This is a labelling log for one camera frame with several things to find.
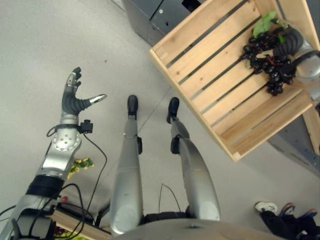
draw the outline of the shoe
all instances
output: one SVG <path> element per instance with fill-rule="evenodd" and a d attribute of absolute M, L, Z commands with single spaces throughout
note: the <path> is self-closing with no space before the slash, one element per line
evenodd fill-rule
<path fill-rule="evenodd" d="M 258 203 L 255 204 L 254 207 L 260 213 L 265 211 L 270 211 L 276 214 L 278 211 L 277 205 L 274 204 L 273 202 L 259 201 Z"/>
<path fill-rule="evenodd" d="M 135 95 L 130 95 L 127 101 L 128 107 L 128 116 L 134 116 L 134 119 L 137 120 L 137 111 L 138 111 L 138 98 Z"/>
<path fill-rule="evenodd" d="M 290 216 L 294 214 L 296 205 L 294 205 L 292 202 L 287 203 L 286 205 L 284 205 L 284 207 L 282 208 L 279 217 L 284 217 L 284 216 Z"/>
<path fill-rule="evenodd" d="M 169 103 L 168 115 L 166 116 L 166 122 L 171 124 L 171 117 L 176 117 L 179 108 L 179 98 L 173 97 Z"/>
<path fill-rule="evenodd" d="M 305 212 L 305 214 L 303 214 L 302 216 L 299 217 L 299 219 L 303 219 L 303 218 L 313 218 L 315 215 L 317 215 L 317 210 L 315 210 L 314 208 L 309 209 L 308 211 Z"/>

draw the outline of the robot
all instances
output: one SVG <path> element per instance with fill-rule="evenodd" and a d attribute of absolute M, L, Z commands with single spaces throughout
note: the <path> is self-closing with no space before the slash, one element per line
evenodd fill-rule
<path fill-rule="evenodd" d="M 294 27 L 286 22 L 281 23 L 279 19 L 274 21 L 282 24 L 288 41 L 277 49 L 262 52 L 257 57 L 292 55 L 293 65 L 286 66 L 283 71 L 295 71 L 303 82 L 319 84 L 319 51 L 313 50 Z M 89 120 L 79 125 L 79 113 L 107 97 L 100 94 L 88 99 L 77 99 L 76 91 L 81 84 L 78 81 L 81 77 L 80 72 L 81 69 L 77 67 L 67 78 L 62 96 L 60 123 L 54 127 L 51 144 L 44 160 L 25 195 L 16 204 L 0 234 L 0 240 L 54 239 L 56 223 L 49 216 L 55 211 L 61 190 L 74 185 L 63 186 L 74 162 L 74 155 L 81 146 L 81 134 L 92 132 L 93 127 Z M 311 98 L 317 99 L 319 92 L 319 89 L 311 88 L 309 94 Z M 128 120 L 124 128 L 123 145 L 110 204 L 110 227 L 115 239 L 280 239 L 219 221 L 220 209 L 213 182 L 201 154 L 190 140 L 186 127 L 177 117 L 179 99 L 176 97 L 169 103 L 166 120 L 171 124 L 171 152 L 181 157 L 189 207 L 182 214 L 173 213 L 174 216 L 178 216 L 176 219 L 169 215 L 165 220 L 146 221 L 148 215 L 143 215 L 139 166 L 142 139 L 138 137 L 137 128 L 138 99 L 131 95 L 127 103 Z"/>

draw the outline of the black strap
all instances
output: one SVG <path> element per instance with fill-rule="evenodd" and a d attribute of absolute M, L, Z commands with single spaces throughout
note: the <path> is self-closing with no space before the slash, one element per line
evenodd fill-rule
<path fill-rule="evenodd" d="M 281 73 L 283 74 L 295 74 L 297 66 L 302 63 L 304 60 L 311 58 L 313 56 L 318 56 L 320 58 L 320 51 L 313 50 L 309 51 L 300 57 L 298 57 L 296 60 L 294 60 L 292 63 L 284 65 L 281 69 Z"/>
<path fill-rule="evenodd" d="M 58 129 L 77 129 L 77 131 L 82 134 L 84 131 L 82 128 L 77 124 L 59 124 L 56 126 L 53 126 L 50 128 L 50 130 L 46 133 L 47 137 L 51 137 L 53 134 L 57 132 Z"/>

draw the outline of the person's leg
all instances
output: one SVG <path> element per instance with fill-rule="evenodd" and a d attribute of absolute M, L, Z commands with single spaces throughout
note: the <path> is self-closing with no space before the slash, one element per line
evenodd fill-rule
<path fill-rule="evenodd" d="M 300 217 L 298 218 L 300 227 L 305 230 L 308 235 L 317 236 L 320 235 L 320 226 L 317 226 L 313 217 Z"/>
<path fill-rule="evenodd" d="M 260 212 L 260 217 L 264 224 L 274 235 L 288 240 L 296 240 L 296 236 L 292 234 L 282 219 L 275 214 L 278 210 L 277 205 L 272 202 L 261 201 L 254 207 Z"/>
<path fill-rule="evenodd" d="M 294 216 L 296 206 L 293 203 L 287 203 L 281 210 L 279 217 L 287 225 L 290 231 L 297 236 L 302 229 L 299 227 L 299 222 Z"/>
<path fill-rule="evenodd" d="M 263 211 L 260 213 L 260 217 L 274 235 L 288 240 L 296 240 L 296 236 L 291 232 L 288 226 L 272 211 Z"/>

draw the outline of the jeans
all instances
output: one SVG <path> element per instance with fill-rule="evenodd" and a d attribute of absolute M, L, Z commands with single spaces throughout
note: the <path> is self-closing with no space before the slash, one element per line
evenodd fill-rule
<path fill-rule="evenodd" d="M 312 217 L 295 218 L 293 215 L 279 217 L 271 211 L 260 213 L 264 224 L 276 236 L 288 240 L 315 240 L 316 236 L 320 236 L 320 227 Z M 307 235 L 297 236 L 306 231 Z"/>

